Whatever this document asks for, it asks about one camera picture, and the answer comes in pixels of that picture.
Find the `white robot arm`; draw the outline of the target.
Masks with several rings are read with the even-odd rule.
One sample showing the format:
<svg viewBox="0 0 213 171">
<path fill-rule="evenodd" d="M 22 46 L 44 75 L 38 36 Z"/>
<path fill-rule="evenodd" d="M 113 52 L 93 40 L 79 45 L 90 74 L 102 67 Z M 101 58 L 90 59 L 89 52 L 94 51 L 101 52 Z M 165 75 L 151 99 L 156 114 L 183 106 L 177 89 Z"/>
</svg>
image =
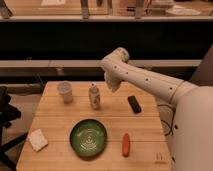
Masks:
<svg viewBox="0 0 213 171">
<path fill-rule="evenodd" d="M 115 92 L 126 81 L 174 107 L 172 171 L 213 171 L 213 86 L 138 68 L 129 58 L 123 47 L 102 58 L 108 88 Z"/>
</svg>

